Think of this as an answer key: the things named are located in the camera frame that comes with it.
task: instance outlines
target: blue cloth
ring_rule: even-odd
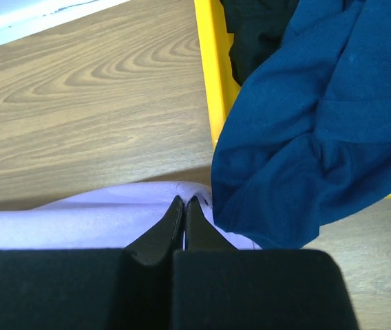
[[[391,193],[391,0],[301,0],[244,83],[212,164],[215,224],[263,248]]]

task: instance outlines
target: brown wooden floor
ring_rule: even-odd
[[[0,47],[0,210],[154,179],[209,182],[191,0],[132,0]],[[391,200],[326,226],[363,329],[391,330]]]

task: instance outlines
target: clothing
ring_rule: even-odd
[[[212,220],[211,191],[189,182],[127,184],[86,192],[29,211],[0,212],[0,250],[124,248],[157,223],[176,195],[197,196]],[[235,247],[258,248],[232,233]]]
[[[301,0],[243,85],[212,165],[215,224],[263,248],[391,193],[391,0]]]
[[[229,52],[240,85],[280,47],[299,0],[220,0],[226,29],[234,33]]]

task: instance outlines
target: lavender cloth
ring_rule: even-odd
[[[146,232],[179,195],[197,196],[213,224],[209,187],[189,182],[127,184],[86,192],[27,211],[0,212],[0,250],[123,248]],[[215,228],[235,247],[250,239]]]

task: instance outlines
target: yellow bin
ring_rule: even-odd
[[[240,86],[232,78],[229,49],[233,35],[226,32],[220,0],[194,0],[209,122],[214,146]]]

